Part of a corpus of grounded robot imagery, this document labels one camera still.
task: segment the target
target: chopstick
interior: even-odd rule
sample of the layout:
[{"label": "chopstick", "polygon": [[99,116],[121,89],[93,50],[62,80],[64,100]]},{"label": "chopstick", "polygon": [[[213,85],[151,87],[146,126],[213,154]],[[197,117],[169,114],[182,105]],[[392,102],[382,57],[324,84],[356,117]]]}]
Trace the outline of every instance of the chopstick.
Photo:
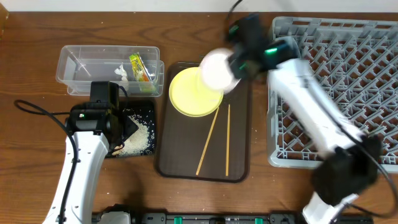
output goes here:
[{"label": "chopstick", "polygon": [[231,105],[228,105],[228,122],[226,123],[226,163],[225,176],[228,176],[229,170],[229,121],[231,119]]},{"label": "chopstick", "polygon": [[210,131],[209,131],[209,135],[207,135],[207,140],[206,140],[205,148],[203,149],[203,152],[202,152],[202,154],[201,154],[199,166],[198,166],[198,169],[197,169],[197,175],[199,175],[201,163],[203,162],[203,159],[205,158],[207,145],[209,144],[210,136],[211,136],[211,133],[213,132],[214,124],[216,123],[216,118],[217,118],[217,114],[218,114],[218,109],[219,109],[219,108],[217,108],[216,114],[214,115],[213,122],[212,122],[212,124],[211,124]]}]

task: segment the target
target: white wall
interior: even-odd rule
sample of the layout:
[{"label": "white wall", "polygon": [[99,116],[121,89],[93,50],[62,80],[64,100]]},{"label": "white wall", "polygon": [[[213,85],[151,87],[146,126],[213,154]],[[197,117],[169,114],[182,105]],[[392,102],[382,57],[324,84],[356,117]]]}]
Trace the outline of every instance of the white wall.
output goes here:
[{"label": "white wall", "polygon": [[[0,0],[9,11],[225,12],[236,0]],[[243,0],[236,11],[398,12],[398,0]]]}]

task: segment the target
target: plastic crate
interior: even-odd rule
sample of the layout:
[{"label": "plastic crate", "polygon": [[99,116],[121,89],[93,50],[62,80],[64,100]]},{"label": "plastic crate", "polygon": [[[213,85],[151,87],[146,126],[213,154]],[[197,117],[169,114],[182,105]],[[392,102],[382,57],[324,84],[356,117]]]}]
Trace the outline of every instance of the plastic crate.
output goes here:
[{"label": "plastic crate", "polygon": [[[276,17],[270,36],[291,35],[330,98],[359,129],[383,138],[379,162],[398,172],[398,23]],[[269,90],[267,150],[276,167],[315,168],[311,139]]]}]

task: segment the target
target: wire rack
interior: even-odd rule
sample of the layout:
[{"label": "wire rack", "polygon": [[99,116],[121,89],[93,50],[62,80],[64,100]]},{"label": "wire rack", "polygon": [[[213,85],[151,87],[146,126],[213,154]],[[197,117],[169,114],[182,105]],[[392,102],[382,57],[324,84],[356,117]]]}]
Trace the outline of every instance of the wire rack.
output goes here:
[{"label": "wire rack", "polygon": [[[273,39],[290,35],[315,78],[359,129],[383,139],[379,162],[398,172],[398,23],[277,17]],[[314,168],[320,158],[288,104],[269,90],[269,162]]]}]

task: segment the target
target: black tray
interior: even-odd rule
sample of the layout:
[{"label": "black tray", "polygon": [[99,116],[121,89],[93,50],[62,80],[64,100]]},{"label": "black tray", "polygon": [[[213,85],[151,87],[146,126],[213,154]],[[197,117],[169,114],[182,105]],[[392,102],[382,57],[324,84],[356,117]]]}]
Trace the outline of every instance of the black tray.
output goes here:
[{"label": "black tray", "polygon": [[[249,171],[251,132],[251,85],[240,82],[220,105],[200,173],[196,175],[215,112],[191,118],[178,112],[169,98],[170,82],[176,74],[197,63],[179,62],[167,72],[164,91],[163,130],[156,152],[155,168],[165,177],[240,182]],[[231,105],[229,142],[229,176],[225,176],[226,127],[228,104]]]}]

